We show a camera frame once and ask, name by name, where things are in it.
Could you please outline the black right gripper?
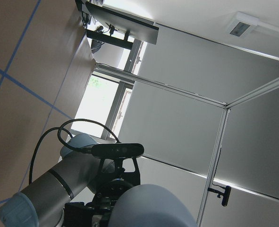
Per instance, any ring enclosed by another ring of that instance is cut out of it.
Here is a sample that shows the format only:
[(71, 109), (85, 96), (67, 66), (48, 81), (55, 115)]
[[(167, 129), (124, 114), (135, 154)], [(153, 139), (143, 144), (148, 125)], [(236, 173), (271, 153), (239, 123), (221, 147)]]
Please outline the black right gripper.
[(140, 172), (135, 157), (135, 170), (126, 172), (123, 167), (125, 158), (112, 158), (112, 172), (104, 166), (105, 158), (99, 163), (96, 191), (91, 202), (70, 202), (64, 207), (65, 227), (107, 227), (111, 213), (120, 196), (134, 186), (140, 185)]

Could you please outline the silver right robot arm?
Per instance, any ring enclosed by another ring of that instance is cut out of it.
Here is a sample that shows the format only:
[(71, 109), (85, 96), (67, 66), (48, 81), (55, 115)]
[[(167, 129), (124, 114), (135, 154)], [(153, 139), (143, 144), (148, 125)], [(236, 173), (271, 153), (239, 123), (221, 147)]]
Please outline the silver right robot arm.
[(144, 153), (138, 143), (99, 144), (85, 133), (63, 147), (62, 160), (17, 192), (0, 207), (0, 220), (6, 227), (58, 227), (64, 206), (85, 187), (98, 194), (105, 186), (118, 182), (124, 188), (140, 184), (137, 157)]

